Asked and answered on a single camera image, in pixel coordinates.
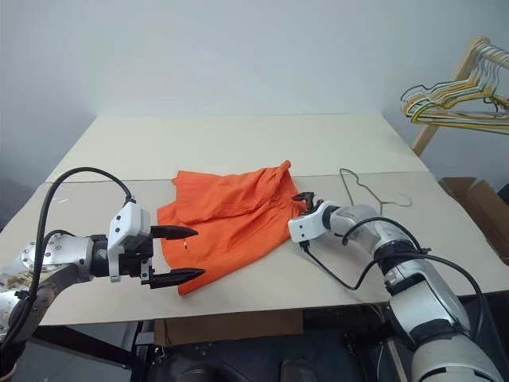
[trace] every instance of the cardboard box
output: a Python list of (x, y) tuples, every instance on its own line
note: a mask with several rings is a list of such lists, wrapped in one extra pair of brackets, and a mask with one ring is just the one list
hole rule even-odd
[(302, 334), (302, 310), (271, 310), (155, 321), (156, 345)]
[(476, 182), (474, 177), (445, 177), (440, 184), (477, 223), (502, 261), (509, 264), (509, 206), (486, 181)]

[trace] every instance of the clothes hanger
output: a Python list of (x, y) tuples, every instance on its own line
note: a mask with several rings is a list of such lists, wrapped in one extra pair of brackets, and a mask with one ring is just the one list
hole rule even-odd
[[(429, 115), (429, 109), (433, 107), (450, 109), (459, 102), (493, 97), (496, 86), (499, 83), (499, 65), (496, 63), (496, 60), (500, 57), (509, 58), (509, 53), (497, 49), (492, 45), (482, 45), (477, 52), (479, 55), (477, 57), (476, 67), (471, 71), (471, 75), (469, 76), (469, 78), (473, 77), (474, 81), (461, 86), (460, 90), (456, 87), (455, 91), (452, 93), (444, 93), (444, 90), (441, 90), (439, 98), (433, 98), (433, 95), (430, 95), (427, 101), (414, 104), (412, 110), (406, 111), (406, 115), (410, 117), (411, 122), (424, 123), (422, 122), (422, 114), (426, 113)], [(507, 106), (507, 101), (502, 97), (500, 97), (500, 99), (501, 104)]]
[[(473, 60), (478, 64), (478, 60), (482, 57), (481, 53), (484, 46), (479, 44), (472, 51)], [(402, 99), (402, 110), (407, 116), (411, 116), (412, 111), (410, 110), (412, 107), (431, 99), (432, 97), (437, 97), (437, 95), (443, 94), (443, 92), (448, 92), (451, 90), (460, 90), (462, 88), (473, 87), (479, 78), (481, 78), (482, 73), (480, 72), (480, 68), (478, 65), (474, 65), (474, 69), (470, 72), (469, 76), (464, 80), (457, 81), (449, 81), (442, 82), (432, 86), (430, 89), (424, 87), (423, 85), (417, 85), (417, 87), (409, 89), (410, 91), (405, 92), (400, 99)]]
[(490, 131), (499, 134), (509, 134), (509, 99), (494, 95), (491, 102), (483, 99), (484, 103), (493, 103), (495, 112), (490, 111), (450, 111), (431, 109), (418, 115), (416, 123), (426, 125), (459, 127), (471, 130)]
[[(402, 110), (406, 116), (411, 117), (413, 113), (420, 110), (421, 107), (430, 106), (428, 102), (435, 104), (444, 104), (447, 98), (453, 99), (453, 96), (466, 96), (467, 94), (476, 94), (481, 92), (489, 84), (488, 78), (485, 73), (485, 61), (490, 57), (491, 53), (500, 54), (502, 49), (498, 49), (493, 45), (479, 44), (473, 51), (473, 60), (476, 62), (474, 68), (465, 80), (450, 81), (448, 83), (440, 83), (440, 86), (432, 87), (430, 92), (418, 93), (418, 91), (406, 92), (403, 98)], [(408, 95), (413, 95), (412, 99), (405, 99)]]

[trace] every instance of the hanger rack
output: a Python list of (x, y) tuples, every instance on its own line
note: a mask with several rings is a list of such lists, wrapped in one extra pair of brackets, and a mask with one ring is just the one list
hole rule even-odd
[[(465, 80), (468, 78), (470, 72), (473, 70), (476, 62), (476, 57), (479, 56), (479, 53), (477, 52), (479, 45), (490, 45), (490, 40), (487, 37), (476, 37), (470, 44), (467, 54), (464, 56), (463, 61), (461, 62), (459, 68), (457, 69), (456, 76), (453, 78), (453, 80)], [(485, 56), (483, 53), (481, 53), (482, 56), (487, 58), (488, 60), (495, 62), (497, 65), (501, 66), (502, 68), (509, 69), (509, 60), (507, 58), (500, 59), (497, 56)], [(424, 149), (428, 146), (429, 141), (433, 138), (435, 133), (438, 130), (438, 126), (434, 125), (425, 125), (421, 127), (421, 129), (418, 132), (417, 137), (414, 140), (414, 143), (412, 144), (412, 150), (417, 156), (421, 156)]]

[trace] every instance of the floor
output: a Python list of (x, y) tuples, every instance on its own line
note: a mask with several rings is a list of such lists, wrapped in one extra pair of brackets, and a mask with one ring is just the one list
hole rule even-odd
[[(126, 331), (125, 323), (73, 325), (75, 330), (120, 346)], [(28, 343), (17, 364), (13, 382), (124, 382), (130, 371), (76, 357), (58, 350)]]
[[(284, 360), (303, 360), (318, 381), (360, 381), (342, 338), (339, 330), (324, 330), (297, 336), (178, 345), (170, 350), (166, 362), (151, 368), (150, 380), (175, 381), (186, 370), (209, 365), (222, 376), (222, 381), (278, 382)], [(374, 351), (373, 356), (376, 355), (378, 349)]]

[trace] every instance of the white wall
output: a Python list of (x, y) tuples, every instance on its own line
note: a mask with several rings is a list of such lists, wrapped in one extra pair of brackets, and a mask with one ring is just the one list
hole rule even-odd
[[(475, 36), (509, 49), (507, 0), (2, 0), (0, 10), (0, 224), (95, 115), (382, 112), (411, 141), (405, 89), (449, 79)], [(508, 148), (441, 129), (423, 158), (438, 177), (498, 186)]]

